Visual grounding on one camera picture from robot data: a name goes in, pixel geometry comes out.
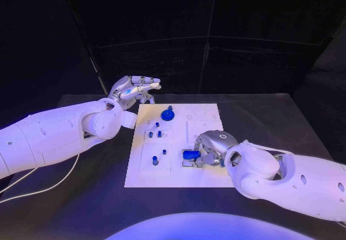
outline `table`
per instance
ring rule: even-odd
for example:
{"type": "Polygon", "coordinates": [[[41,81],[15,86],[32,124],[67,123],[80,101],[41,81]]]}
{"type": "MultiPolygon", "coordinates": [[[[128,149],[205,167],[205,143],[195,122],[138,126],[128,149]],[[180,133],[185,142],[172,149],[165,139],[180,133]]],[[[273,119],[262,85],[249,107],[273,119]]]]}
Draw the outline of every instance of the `table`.
{"type": "MultiPolygon", "coordinates": [[[[58,106],[103,95],[64,95],[58,106]]],[[[331,159],[295,103],[285,93],[155,95],[155,103],[217,103],[223,130],[237,141],[331,159]]],[[[129,108],[138,111],[138,103],[129,108]]],[[[79,156],[73,172],[50,191],[0,204],[4,239],[103,239],[132,224],[174,213],[233,214],[276,224],[315,239],[344,239],[346,230],[265,200],[244,198],[234,188],[123,188],[133,130],[79,156]]],[[[41,167],[1,196],[50,187],[67,173],[74,157],[41,167]]]]}

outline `white board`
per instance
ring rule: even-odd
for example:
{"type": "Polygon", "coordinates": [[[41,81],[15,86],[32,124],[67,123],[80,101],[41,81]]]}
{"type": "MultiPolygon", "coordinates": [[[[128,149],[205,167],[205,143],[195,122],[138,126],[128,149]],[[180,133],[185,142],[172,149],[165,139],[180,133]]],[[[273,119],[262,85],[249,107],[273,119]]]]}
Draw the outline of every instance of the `white board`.
{"type": "Polygon", "coordinates": [[[205,164],[201,167],[182,166],[182,150],[193,149],[197,136],[207,130],[223,130],[217,105],[169,105],[174,112],[171,121],[161,119],[161,112],[168,108],[168,104],[138,106],[123,187],[231,188],[231,179],[224,167],[205,164]]]}

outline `blue object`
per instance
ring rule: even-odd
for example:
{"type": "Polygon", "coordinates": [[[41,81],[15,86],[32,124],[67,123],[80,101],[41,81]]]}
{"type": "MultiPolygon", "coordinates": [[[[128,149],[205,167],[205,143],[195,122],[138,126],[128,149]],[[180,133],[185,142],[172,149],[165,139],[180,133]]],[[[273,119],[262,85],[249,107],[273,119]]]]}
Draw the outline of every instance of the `blue object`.
{"type": "Polygon", "coordinates": [[[195,159],[200,157],[200,151],[184,150],[181,153],[181,157],[184,160],[195,159]]]}
{"type": "Polygon", "coordinates": [[[155,166],[158,164],[156,156],[152,156],[152,165],[155,166]]]}
{"type": "Polygon", "coordinates": [[[169,121],[174,118],[174,112],[172,112],[171,106],[168,106],[167,110],[161,112],[159,117],[164,121],[169,121]]]}

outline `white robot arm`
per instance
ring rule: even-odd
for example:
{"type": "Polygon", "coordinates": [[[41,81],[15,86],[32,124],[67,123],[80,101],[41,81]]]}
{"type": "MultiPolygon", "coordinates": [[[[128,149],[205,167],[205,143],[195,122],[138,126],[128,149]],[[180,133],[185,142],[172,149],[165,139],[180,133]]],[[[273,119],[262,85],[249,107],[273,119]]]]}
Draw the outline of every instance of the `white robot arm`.
{"type": "Polygon", "coordinates": [[[0,130],[0,179],[18,171],[61,162],[93,145],[113,138],[120,126],[135,127],[136,115],[128,111],[135,99],[143,103],[159,89],[159,79],[123,76],[97,101],[28,115],[0,130]]]}
{"type": "Polygon", "coordinates": [[[205,131],[194,151],[205,155],[190,161],[218,165],[223,161],[237,192],[263,199],[318,219],[346,221],[346,165],[311,156],[295,155],[249,143],[239,144],[224,131],[205,131]],[[283,154],[270,155],[267,151],[283,154]]]}

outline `robotic hand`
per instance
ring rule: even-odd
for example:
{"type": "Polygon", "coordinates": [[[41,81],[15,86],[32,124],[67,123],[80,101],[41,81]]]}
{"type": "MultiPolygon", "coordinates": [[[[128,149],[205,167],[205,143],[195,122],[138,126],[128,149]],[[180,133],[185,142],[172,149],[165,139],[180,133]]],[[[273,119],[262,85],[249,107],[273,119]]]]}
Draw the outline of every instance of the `robotic hand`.
{"type": "Polygon", "coordinates": [[[197,165],[224,162],[233,187],[249,199],[263,199],[282,208],[318,219],[346,221],[346,165],[311,156],[295,155],[249,143],[237,143],[224,131],[201,133],[191,159],[197,165]],[[267,151],[280,152],[272,155],[267,151]]]}
{"type": "Polygon", "coordinates": [[[143,103],[159,89],[159,79],[123,76],[107,97],[28,115],[0,130],[0,179],[18,171],[61,162],[113,138],[120,126],[135,127],[136,115],[125,110],[143,103]]]}

